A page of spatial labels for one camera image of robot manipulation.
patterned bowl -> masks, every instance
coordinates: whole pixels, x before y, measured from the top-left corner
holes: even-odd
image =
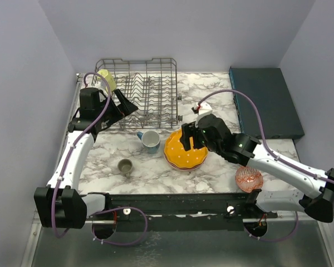
[[[235,174],[235,181],[239,188],[246,193],[263,186],[262,174],[253,168],[241,166]]]
[[[206,147],[193,149],[193,140],[190,139],[192,149],[185,151],[179,139],[182,136],[182,129],[174,131],[167,138],[164,148],[164,155],[170,165],[177,169],[190,170],[198,167],[204,162],[208,155]]]

mug handle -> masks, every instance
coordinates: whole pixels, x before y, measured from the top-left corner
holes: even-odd
[[[143,138],[143,133],[142,132],[137,132],[137,137],[142,140]]]

blue mug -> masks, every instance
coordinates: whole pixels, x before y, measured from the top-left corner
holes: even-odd
[[[137,132],[138,138],[143,143],[144,148],[147,149],[147,153],[155,154],[160,147],[160,135],[155,131],[147,131],[147,132]]]

gray floor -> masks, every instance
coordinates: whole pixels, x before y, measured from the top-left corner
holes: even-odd
[[[294,222],[269,223],[265,238],[287,235]],[[128,241],[138,233],[116,233],[115,241]],[[90,225],[70,230],[56,239],[42,229],[32,266],[331,266],[315,221],[301,221],[297,234],[281,243],[263,243],[245,232],[150,232],[147,240],[130,248],[92,241]]]

dish rack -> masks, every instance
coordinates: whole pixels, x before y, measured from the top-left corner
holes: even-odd
[[[95,72],[106,69],[113,75],[116,88],[139,110],[113,124],[108,130],[172,128],[182,121],[178,116],[177,63],[173,58],[152,60],[101,59]],[[118,105],[119,100],[112,94]]]

